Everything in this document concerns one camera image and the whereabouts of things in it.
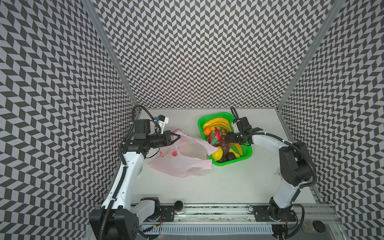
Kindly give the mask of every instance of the black lid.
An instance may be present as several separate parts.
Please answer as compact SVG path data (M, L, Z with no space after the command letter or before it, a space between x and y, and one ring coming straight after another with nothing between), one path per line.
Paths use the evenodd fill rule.
M184 204L182 201L176 201L174 206L176 211L181 211L183 209Z
M313 221L313 228L318 232L325 232L325 225L321 221Z

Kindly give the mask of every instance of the pink plastic bag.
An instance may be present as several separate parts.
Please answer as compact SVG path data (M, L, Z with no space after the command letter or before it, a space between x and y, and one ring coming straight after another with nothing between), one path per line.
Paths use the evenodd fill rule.
M208 169L212 168L212 160L205 160L206 154L216 152L217 147L203 139L192 138L180 129L173 132L181 135L181 138L171 146L161 147L148 166L175 177L206 175Z

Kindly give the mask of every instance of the black and white wallpaper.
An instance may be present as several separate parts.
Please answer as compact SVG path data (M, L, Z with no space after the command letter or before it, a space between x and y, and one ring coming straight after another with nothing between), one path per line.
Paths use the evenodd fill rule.
M275 107L334 0L93 0L139 103Z
M383 10L347 0L283 108L351 239L384 239Z
M80 239L131 103L79 0L2 0L0 33L0 239Z

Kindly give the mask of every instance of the plastic basket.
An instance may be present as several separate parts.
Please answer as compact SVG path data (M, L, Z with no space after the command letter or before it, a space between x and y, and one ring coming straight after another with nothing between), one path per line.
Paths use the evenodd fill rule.
M232 114L230 114L230 113L216 113L216 114L212 114L212 115L208 115L208 116L200 118L199 121L197 122L197 125L199 127L201 136L202 136L202 138L204 140L207 140L208 136L205 136L204 133L203 133L203 125L206 122L208 122L209 120L212 120L214 118L225 118L229 122L232 122L235 119L235 117ZM230 147L235 152L239 153L238 150L236 149L235 145L230 145ZM240 157L240 158L237 158L237 159L234 159L234 160L231 160L231 161L228 161L228 162L223 162L223 163L216 162L215 160L213 160L211 155L209 155L209 159L211 159L212 163L217 165L217 166L224 166L224 165L228 165L228 164L231 164L231 163L234 163L234 162L238 162L238 161L247 159L247 158L249 158L252 155L252 147L247 147L247 146L241 145L241 148L243 149L243 156Z

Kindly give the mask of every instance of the table surface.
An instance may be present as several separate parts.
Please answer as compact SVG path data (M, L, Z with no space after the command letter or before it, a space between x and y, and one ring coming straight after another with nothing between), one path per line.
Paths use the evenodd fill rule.
M197 127L199 118L214 113L230 112L229 109L156 109L149 110L153 116L169 117L165 130L182 129L191 137L201 138ZM275 109L238 109L239 117L247 117L252 127L287 139ZM148 119L142 112L140 119ZM142 172L137 176L132 203L143 197L158 197L162 204L184 203L237 204L268 203L278 190L281 177L278 156L265 148L252 145L250 158L225 166L212 164L204 176L174 177L158 172L148 166L154 158L145 159ZM315 203L308 187L304 188L296 203Z

